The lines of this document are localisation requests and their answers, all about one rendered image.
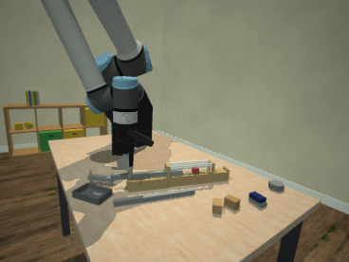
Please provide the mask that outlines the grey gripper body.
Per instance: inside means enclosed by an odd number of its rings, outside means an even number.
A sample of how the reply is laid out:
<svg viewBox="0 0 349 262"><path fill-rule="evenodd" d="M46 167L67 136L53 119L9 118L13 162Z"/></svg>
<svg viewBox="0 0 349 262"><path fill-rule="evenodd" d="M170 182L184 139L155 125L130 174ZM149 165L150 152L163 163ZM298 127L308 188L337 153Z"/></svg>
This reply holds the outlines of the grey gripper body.
<svg viewBox="0 0 349 262"><path fill-rule="evenodd" d="M123 156L131 152L131 146L134 148L134 138L127 135L129 128L135 127L135 124L118 124L112 122L112 155ZM122 130L125 128L125 130Z"/></svg>

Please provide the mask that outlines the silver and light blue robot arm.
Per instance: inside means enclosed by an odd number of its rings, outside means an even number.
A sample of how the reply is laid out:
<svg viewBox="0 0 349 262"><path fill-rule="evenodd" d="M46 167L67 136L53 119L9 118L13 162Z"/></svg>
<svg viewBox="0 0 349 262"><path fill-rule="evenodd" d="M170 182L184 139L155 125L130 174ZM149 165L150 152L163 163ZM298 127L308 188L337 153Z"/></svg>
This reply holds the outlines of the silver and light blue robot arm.
<svg viewBox="0 0 349 262"><path fill-rule="evenodd" d="M83 83L88 108L95 114L113 109L113 122L118 124L138 122L138 101L144 88L138 78L130 77L150 72L153 67L147 46L135 39L118 0L88 0L119 51L115 56L105 52L95 59L68 1L41 1Z"/></svg>

